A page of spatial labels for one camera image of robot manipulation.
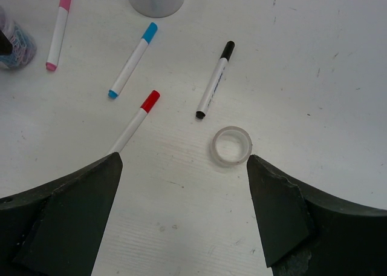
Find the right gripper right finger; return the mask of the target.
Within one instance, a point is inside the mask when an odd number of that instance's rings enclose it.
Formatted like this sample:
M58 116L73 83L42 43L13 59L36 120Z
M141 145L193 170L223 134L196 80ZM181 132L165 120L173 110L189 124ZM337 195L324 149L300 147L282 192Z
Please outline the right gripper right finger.
M265 263L274 275L385 275L386 211L321 191L259 156L247 161Z

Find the pink marker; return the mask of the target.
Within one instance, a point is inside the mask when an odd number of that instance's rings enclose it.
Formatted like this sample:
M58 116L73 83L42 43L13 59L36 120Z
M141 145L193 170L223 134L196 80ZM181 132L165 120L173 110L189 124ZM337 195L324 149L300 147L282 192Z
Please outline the pink marker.
M47 61L45 64L48 71L55 71L57 69L70 6L71 0L59 1L57 19L54 26L54 32L48 52Z

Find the small clear tape roll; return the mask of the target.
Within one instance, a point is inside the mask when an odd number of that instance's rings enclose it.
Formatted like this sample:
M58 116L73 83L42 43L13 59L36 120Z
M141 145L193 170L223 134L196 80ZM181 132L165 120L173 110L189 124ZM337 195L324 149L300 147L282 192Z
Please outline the small clear tape roll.
M212 159L221 166L244 163L252 153L252 140L247 131L237 126L220 129L209 145Z

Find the black marker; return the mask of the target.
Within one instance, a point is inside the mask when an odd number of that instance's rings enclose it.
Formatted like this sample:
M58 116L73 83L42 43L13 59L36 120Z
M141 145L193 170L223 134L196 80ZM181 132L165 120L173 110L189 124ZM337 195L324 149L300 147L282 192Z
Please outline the black marker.
M209 106L211 104L211 101L214 97L214 94L216 92L216 89L223 78L224 71L229 63L230 57L233 53L233 50L235 48L235 43L233 41L228 41L226 46L224 47L224 50L220 56L220 59L218 60L218 63L212 73L212 76L209 80L209 83L207 85L207 88L200 100L200 103L197 107L195 116L197 119L201 120L205 118Z

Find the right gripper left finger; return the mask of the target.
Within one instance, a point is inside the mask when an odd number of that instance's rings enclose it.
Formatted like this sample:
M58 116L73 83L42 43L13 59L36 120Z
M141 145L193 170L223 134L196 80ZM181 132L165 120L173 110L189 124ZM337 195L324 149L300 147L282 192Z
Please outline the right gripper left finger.
M1 275L91 275L123 169L112 153L1 199Z

